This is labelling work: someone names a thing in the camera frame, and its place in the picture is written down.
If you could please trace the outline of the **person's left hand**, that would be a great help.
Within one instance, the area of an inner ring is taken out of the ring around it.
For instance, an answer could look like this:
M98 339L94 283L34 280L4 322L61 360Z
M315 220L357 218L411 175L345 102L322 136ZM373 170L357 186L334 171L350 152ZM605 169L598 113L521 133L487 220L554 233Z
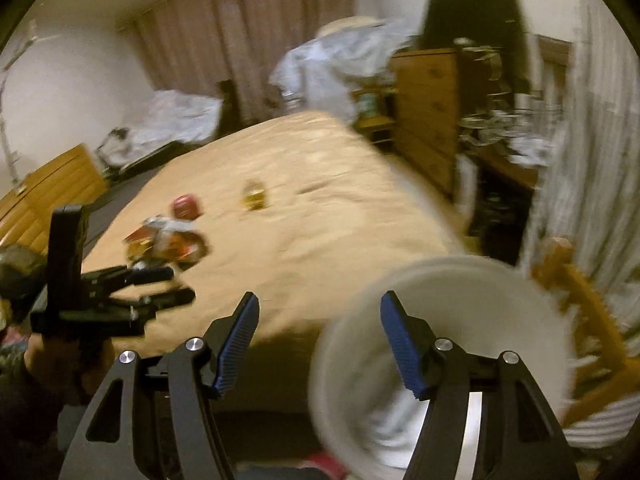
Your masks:
M81 405L98 391L114 363L110 340L87 344L31 334L24 353L29 374L65 404Z

